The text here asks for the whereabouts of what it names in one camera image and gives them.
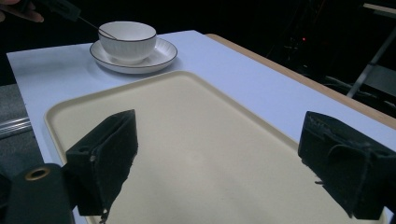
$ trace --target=hand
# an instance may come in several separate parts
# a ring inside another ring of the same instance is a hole
[[[42,22],[44,18],[41,14],[35,12],[35,5],[32,2],[27,6],[27,10],[23,13],[19,12],[17,9],[11,7],[10,5],[14,5],[20,2],[20,0],[0,0],[0,22],[6,18],[4,12],[8,12],[17,17],[21,17],[28,21]]]

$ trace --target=plastic tray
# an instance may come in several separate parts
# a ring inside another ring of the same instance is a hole
[[[51,108],[45,120],[63,163],[82,136],[127,109],[136,112],[139,149],[107,223],[386,222],[349,218],[315,184],[296,142],[185,71]]]

